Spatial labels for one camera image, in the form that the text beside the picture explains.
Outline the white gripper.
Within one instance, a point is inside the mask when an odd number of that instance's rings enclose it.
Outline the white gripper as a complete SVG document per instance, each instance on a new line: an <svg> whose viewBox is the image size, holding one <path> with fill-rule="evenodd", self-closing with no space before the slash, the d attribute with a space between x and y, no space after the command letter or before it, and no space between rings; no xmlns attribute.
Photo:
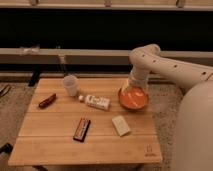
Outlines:
<svg viewBox="0 0 213 171"><path fill-rule="evenodd" d="M143 91L148 91L149 71L146 69L133 68L129 74L128 82L130 86L140 87Z"/></svg>

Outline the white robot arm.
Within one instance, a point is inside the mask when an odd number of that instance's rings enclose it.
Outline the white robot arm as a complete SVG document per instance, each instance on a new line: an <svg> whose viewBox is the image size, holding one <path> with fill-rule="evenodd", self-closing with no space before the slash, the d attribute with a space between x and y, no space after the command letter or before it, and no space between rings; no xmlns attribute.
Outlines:
<svg viewBox="0 0 213 171"><path fill-rule="evenodd" d="M213 171L213 66L160 56L157 44L129 53L129 82L143 85L145 72L159 74L185 91L178 105L170 171Z"/></svg>

